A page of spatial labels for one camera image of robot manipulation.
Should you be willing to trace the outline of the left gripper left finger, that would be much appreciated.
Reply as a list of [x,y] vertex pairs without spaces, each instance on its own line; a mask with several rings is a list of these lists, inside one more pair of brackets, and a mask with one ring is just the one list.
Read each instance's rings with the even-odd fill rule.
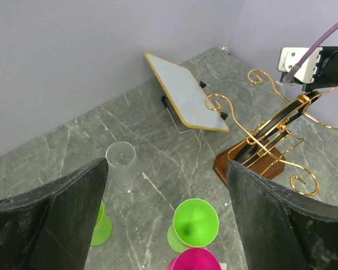
[[107,176],[101,157],[0,200],[0,269],[84,269]]

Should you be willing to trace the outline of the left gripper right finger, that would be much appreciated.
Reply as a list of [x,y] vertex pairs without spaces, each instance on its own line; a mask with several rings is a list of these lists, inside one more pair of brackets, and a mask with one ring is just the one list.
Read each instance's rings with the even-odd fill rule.
[[230,160],[226,177],[249,269],[338,269],[338,207]]

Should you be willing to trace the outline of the green wine glass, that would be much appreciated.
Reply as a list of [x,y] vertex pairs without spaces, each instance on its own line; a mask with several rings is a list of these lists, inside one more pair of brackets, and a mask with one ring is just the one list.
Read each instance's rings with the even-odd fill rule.
[[203,199],[191,198],[176,208],[167,241],[174,251],[182,253],[188,248],[209,245],[217,237],[219,228],[219,216],[214,207]]
[[110,237],[112,228],[112,222],[106,214],[104,203],[101,202],[90,245],[103,244]]

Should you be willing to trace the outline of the gold wire glass rack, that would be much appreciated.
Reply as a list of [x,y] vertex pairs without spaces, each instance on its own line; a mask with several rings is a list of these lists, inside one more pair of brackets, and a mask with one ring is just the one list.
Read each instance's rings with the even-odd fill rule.
[[298,175],[293,175],[289,180],[292,189],[301,195],[315,196],[319,192],[318,178],[308,168],[285,159],[285,155],[287,153],[305,141],[304,137],[299,137],[292,133],[288,129],[288,126],[294,120],[303,115],[322,127],[338,131],[338,127],[327,125],[307,113],[309,106],[314,103],[314,101],[319,99],[324,94],[334,91],[337,86],[334,86],[327,91],[314,91],[306,94],[300,94],[296,99],[290,101],[280,93],[276,83],[268,73],[260,69],[250,70],[247,73],[247,78],[252,84],[263,83],[263,80],[260,76],[257,76],[256,80],[252,79],[252,73],[260,73],[266,76],[269,79],[274,92],[287,102],[287,106],[278,111],[269,120],[262,122],[252,131],[248,131],[237,120],[234,112],[234,106],[227,96],[218,93],[207,96],[205,99],[205,105],[206,108],[211,111],[219,111],[221,109],[221,105],[218,100],[215,100],[216,105],[211,104],[212,98],[224,99],[229,104],[233,121],[246,134],[242,141],[216,157],[213,170],[216,172],[218,177],[224,179],[225,173],[223,173],[223,168],[220,167],[220,162],[223,160],[234,160],[244,165],[246,168],[250,168],[252,170],[258,169],[258,173],[261,176],[267,177],[268,179],[273,179],[279,174],[275,171],[277,167],[280,167],[283,170],[286,165],[292,166],[309,174],[315,184],[315,188],[312,192],[302,192],[295,186],[295,180],[298,180],[304,185],[306,185],[307,182]]

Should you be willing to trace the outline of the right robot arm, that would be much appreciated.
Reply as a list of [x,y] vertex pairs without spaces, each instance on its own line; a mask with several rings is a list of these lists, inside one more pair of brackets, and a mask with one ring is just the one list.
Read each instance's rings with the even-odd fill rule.
[[338,86],[338,46],[322,47],[315,83],[324,87]]

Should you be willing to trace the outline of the pink wine glass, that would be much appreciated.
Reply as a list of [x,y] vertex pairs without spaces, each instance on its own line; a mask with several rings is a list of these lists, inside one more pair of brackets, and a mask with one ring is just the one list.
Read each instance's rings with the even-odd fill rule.
[[167,270],[221,270],[221,265],[209,250],[193,247],[174,258]]

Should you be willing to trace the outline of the clear glass at back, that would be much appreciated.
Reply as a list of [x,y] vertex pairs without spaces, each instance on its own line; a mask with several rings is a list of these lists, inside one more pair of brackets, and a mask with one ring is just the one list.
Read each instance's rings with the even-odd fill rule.
[[112,143],[106,150],[108,176],[114,181],[130,179],[137,167],[137,153],[132,144],[126,141]]

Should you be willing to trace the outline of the gold framed mirror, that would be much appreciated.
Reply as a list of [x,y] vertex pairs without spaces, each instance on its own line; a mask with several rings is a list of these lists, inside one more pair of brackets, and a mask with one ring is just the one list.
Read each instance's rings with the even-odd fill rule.
[[207,108],[207,95],[189,69],[149,52],[144,56],[184,126],[207,131],[229,131],[220,114]]

